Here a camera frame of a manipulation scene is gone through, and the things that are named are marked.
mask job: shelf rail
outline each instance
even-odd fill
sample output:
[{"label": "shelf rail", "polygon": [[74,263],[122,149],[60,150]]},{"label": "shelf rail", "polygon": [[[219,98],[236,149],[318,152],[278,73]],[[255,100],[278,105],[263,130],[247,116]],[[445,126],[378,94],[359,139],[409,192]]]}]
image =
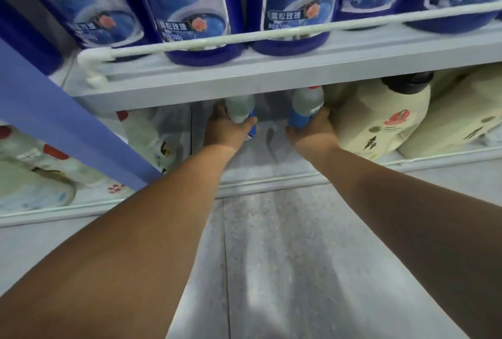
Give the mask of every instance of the shelf rail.
[{"label": "shelf rail", "polygon": [[322,25],[307,25],[302,27],[292,27],[288,29],[256,31],[239,33],[236,35],[225,35],[219,37],[207,37],[181,42],[169,42],[159,44],[148,44],[144,46],[133,46],[124,48],[89,48],[79,53],[77,61],[87,72],[87,81],[93,88],[102,88],[108,83],[107,77],[100,73],[98,66],[104,62],[110,62],[120,57],[150,55],[172,50],[194,50],[208,46],[221,46],[225,44],[249,43],[258,40],[275,39],[281,37],[293,37],[297,35],[310,35],[322,32],[363,29],[390,23],[405,23],[409,21],[428,20],[445,18],[448,16],[458,16],[481,12],[494,12],[502,10],[502,0],[481,4],[471,4],[441,8],[437,10],[427,10],[419,12],[408,12],[395,15],[375,16],[373,18],[336,21]]}]

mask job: floor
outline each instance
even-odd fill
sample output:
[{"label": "floor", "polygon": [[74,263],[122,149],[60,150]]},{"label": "floor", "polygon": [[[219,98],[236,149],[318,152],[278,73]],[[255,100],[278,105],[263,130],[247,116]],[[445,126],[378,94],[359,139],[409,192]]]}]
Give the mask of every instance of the floor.
[{"label": "floor", "polygon": [[[502,160],[412,173],[502,205]],[[0,294],[81,218],[0,229]],[[330,185],[215,203],[168,339],[466,339]]]}]

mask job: beige detergent bottle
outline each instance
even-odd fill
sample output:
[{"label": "beige detergent bottle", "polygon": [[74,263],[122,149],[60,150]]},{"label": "beige detergent bottle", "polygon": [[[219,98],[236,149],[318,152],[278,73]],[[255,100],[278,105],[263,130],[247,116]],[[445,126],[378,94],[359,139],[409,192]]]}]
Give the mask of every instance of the beige detergent bottle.
[{"label": "beige detergent bottle", "polygon": [[455,152],[502,121],[502,66],[483,66],[434,101],[399,152],[405,158]]},{"label": "beige detergent bottle", "polygon": [[340,146],[374,160],[399,147],[424,119],[432,72],[362,81],[331,122]]}]

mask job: forearm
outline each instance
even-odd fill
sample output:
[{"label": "forearm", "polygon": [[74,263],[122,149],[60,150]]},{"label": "forearm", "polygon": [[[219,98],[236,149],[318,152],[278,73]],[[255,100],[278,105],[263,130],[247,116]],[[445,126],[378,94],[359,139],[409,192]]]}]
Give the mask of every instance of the forearm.
[{"label": "forearm", "polygon": [[468,335],[500,337],[502,208],[340,148],[313,164]]},{"label": "forearm", "polygon": [[232,154],[204,148],[50,253],[0,299],[0,336],[164,339]]}]

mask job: red logo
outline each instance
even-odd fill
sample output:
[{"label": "red logo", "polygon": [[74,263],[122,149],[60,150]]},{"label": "red logo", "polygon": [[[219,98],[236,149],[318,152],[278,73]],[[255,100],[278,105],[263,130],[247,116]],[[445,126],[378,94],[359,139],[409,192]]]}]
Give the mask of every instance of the red logo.
[{"label": "red logo", "polygon": [[394,114],[391,118],[384,122],[386,125],[400,125],[406,122],[406,119],[410,116],[411,112],[409,110],[401,110]]}]

